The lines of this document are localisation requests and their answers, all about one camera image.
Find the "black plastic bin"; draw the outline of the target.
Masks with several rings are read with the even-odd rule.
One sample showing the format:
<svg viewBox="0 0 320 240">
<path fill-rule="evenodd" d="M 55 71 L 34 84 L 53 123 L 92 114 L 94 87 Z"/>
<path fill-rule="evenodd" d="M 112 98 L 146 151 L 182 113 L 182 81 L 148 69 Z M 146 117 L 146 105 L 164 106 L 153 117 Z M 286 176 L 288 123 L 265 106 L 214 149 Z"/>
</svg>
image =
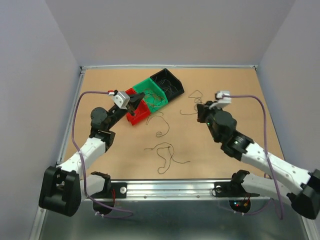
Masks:
<svg viewBox="0 0 320 240">
<path fill-rule="evenodd" d="M 150 77 L 164 92 L 168 102 L 185 93 L 181 81 L 174 76 L 167 68 L 160 70 Z"/>
</svg>

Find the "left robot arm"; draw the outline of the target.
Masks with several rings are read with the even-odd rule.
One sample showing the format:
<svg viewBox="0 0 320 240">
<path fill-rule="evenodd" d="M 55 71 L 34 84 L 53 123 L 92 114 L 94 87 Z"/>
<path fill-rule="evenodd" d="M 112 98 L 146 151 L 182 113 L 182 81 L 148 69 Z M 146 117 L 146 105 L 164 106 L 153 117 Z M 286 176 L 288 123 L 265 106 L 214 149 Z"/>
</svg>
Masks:
<svg viewBox="0 0 320 240">
<path fill-rule="evenodd" d="M 117 192 L 110 175 L 97 171 L 87 175 L 87 169 L 110 149 L 116 136 L 111 128 L 126 114 L 134 116 L 145 93 L 110 90 L 104 95 L 112 98 L 113 106 L 109 110 L 96 107 L 91 111 L 90 134 L 83 146 L 79 147 L 73 140 L 76 153 L 45 170 L 38 201 L 40 208 L 71 217 L 82 201 L 90 199 L 101 206 L 96 215 L 103 218 L 110 217 L 110 212 L 116 210 Z"/>
</svg>

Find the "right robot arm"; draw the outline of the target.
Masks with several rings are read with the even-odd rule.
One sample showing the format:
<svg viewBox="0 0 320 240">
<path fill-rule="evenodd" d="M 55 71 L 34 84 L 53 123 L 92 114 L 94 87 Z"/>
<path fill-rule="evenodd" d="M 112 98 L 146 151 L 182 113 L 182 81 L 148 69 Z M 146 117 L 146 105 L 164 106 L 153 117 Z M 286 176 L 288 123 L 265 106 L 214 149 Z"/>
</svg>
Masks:
<svg viewBox="0 0 320 240">
<path fill-rule="evenodd" d="M 254 193 L 278 198 L 299 215 L 315 220 L 320 212 L 320 171 L 309 171 L 269 153 L 252 138 L 239 132 L 237 121 L 219 103 L 198 103 L 197 121 L 206 124 L 214 142 L 229 157 L 251 165 L 270 178 L 240 170 L 230 182 L 235 195 Z"/>
</svg>

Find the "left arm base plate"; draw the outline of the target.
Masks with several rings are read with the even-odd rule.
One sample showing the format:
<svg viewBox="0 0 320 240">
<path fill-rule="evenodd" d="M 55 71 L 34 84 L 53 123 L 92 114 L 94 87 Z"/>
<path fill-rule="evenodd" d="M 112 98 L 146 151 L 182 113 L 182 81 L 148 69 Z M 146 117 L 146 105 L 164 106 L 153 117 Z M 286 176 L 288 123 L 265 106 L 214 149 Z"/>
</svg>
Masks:
<svg viewBox="0 0 320 240">
<path fill-rule="evenodd" d="M 128 184 L 126 182 L 104 180 L 87 181 L 86 191 L 94 199 L 112 199 L 115 193 L 116 199 L 125 199 L 127 197 Z"/>
</svg>

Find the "green plastic bin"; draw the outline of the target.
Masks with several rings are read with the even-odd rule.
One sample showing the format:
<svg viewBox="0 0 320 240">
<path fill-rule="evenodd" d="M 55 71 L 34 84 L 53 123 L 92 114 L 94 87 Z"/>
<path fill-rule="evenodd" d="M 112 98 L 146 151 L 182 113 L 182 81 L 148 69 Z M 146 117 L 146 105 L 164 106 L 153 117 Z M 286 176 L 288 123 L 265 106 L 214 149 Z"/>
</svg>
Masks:
<svg viewBox="0 0 320 240">
<path fill-rule="evenodd" d="M 144 93 L 143 100 L 151 113 L 155 113 L 167 105 L 168 99 L 164 91 L 149 77 L 133 86 L 136 93 Z"/>
</svg>

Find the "red plastic bin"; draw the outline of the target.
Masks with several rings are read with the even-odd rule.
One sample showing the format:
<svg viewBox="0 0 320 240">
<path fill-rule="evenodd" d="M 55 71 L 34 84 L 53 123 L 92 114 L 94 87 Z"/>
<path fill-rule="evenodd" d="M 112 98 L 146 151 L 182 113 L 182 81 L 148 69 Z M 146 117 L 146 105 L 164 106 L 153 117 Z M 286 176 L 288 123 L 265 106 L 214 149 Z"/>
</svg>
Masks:
<svg viewBox="0 0 320 240">
<path fill-rule="evenodd" d="M 145 120 L 150 115 L 151 115 L 151 111 L 147 103 L 145 102 L 145 100 L 142 99 L 137 109 L 134 111 L 134 116 L 132 116 L 130 113 L 127 113 L 126 118 L 131 123 L 131 125 L 134 126 L 142 122 L 143 120 Z"/>
</svg>

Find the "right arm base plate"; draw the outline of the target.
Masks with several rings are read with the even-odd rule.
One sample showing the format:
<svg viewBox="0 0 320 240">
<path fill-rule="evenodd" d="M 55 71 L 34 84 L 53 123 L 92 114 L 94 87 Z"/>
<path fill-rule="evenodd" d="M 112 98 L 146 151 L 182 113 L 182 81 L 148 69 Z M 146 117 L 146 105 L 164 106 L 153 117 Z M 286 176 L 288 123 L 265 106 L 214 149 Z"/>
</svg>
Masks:
<svg viewBox="0 0 320 240">
<path fill-rule="evenodd" d="M 214 183 L 211 195 L 217 198 L 244 198 L 249 195 L 259 197 L 257 193 L 249 193 L 239 184 L 231 181 L 218 181 Z"/>
</svg>

